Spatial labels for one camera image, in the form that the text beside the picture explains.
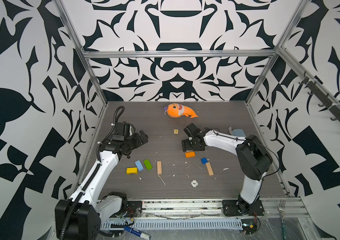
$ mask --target green block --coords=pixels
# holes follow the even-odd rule
[[[150,169],[153,168],[153,166],[151,166],[151,163],[148,159],[144,160],[144,164],[145,164],[147,170],[150,170]]]

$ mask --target gray wooden tabletop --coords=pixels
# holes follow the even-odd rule
[[[169,102],[110,102],[106,110],[97,141],[102,140],[110,131],[115,109],[123,105],[124,113],[120,122],[128,122],[136,131],[143,130],[148,135],[148,143],[133,150],[131,158],[123,156],[111,172],[103,187],[100,197],[109,192],[124,192],[129,198],[215,198],[238,197],[244,174],[240,169],[236,155],[227,151],[206,147],[205,151],[195,152],[196,156],[186,158],[182,151],[181,141],[187,138],[183,129],[191,122],[197,127],[218,128],[228,134],[228,127],[243,129],[245,134],[257,135],[254,123],[244,102],[190,102],[184,105],[191,107],[198,118],[182,116],[171,118],[165,115],[163,107]],[[209,176],[201,158],[211,163],[214,175]],[[95,150],[87,165],[86,174],[96,159]],[[149,159],[153,169],[126,174],[127,167],[135,167],[134,162]],[[162,161],[162,180],[157,175],[157,161]],[[191,181],[198,186],[193,188]],[[261,197],[283,197],[283,190],[276,175],[266,177],[260,190]]]

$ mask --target light blue block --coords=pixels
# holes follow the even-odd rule
[[[246,134],[244,134],[244,131],[242,129],[234,129],[232,131],[232,135],[235,137],[246,137]]]
[[[142,171],[144,169],[144,167],[142,166],[141,161],[139,161],[139,160],[135,162],[135,165],[137,166],[138,171]]]

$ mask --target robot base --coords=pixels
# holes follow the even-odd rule
[[[238,215],[263,216],[262,202],[256,199],[252,204],[245,202],[240,196],[238,200],[223,200],[223,214],[227,217]]]

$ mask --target marker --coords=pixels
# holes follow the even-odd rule
[[[132,233],[140,238],[143,238],[145,240],[150,240],[151,239],[151,236],[148,235],[148,234],[145,234],[139,230],[136,230],[134,228],[130,228],[130,227],[124,227],[124,230],[128,231],[129,233]]]

